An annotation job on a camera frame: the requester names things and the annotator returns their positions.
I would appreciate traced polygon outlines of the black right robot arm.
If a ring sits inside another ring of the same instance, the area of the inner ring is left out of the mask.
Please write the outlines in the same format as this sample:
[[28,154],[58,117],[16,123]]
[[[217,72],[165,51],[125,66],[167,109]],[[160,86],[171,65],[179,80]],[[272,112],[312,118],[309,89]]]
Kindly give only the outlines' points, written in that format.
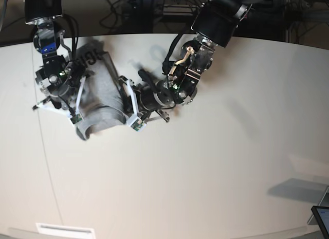
[[65,29],[56,19],[62,16],[61,0],[24,0],[25,22],[35,25],[35,50],[43,65],[35,73],[35,81],[45,99],[33,110],[48,109],[69,119],[80,119],[79,105],[87,78],[86,68],[76,60],[77,43],[64,43]]

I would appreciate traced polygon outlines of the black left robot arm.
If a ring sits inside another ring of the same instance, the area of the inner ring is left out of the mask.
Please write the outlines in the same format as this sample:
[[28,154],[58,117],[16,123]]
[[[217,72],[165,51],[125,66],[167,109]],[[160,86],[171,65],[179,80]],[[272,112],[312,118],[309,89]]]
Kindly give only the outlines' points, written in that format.
[[143,68],[139,68],[138,75],[144,85],[133,85],[132,81],[121,78],[132,100],[131,118],[145,123],[156,112],[160,118],[169,121],[168,110],[190,104],[197,94],[202,74],[213,63],[215,48],[228,45],[251,8],[252,4],[241,0],[206,0],[191,25],[196,36],[182,45],[179,60],[172,61],[170,57],[183,33],[179,33],[171,43],[162,63],[164,79],[155,80]]

